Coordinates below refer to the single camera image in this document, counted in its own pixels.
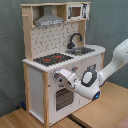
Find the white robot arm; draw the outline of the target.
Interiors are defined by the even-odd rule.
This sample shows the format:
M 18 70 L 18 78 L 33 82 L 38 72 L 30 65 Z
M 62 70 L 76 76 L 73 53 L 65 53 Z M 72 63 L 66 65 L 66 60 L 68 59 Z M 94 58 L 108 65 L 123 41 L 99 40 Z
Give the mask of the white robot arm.
M 57 71 L 57 74 L 60 75 L 63 85 L 67 89 L 71 89 L 89 100 L 95 100 L 99 97 L 100 87 L 106 79 L 127 63 L 128 39 L 114 49 L 111 62 L 99 72 L 92 67 L 88 67 L 81 80 L 78 79 L 75 73 L 71 73 L 66 69 Z

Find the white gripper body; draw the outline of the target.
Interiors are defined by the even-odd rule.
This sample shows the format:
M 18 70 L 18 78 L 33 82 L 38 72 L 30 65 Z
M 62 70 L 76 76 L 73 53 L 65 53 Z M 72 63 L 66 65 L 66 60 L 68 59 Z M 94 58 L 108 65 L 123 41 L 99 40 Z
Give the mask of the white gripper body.
M 62 79 L 63 85 L 67 89 L 74 90 L 75 87 L 80 84 L 80 80 L 77 77 L 77 75 L 75 73 L 71 73 L 66 69 L 58 70 L 57 74 L 60 76 L 60 78 Z

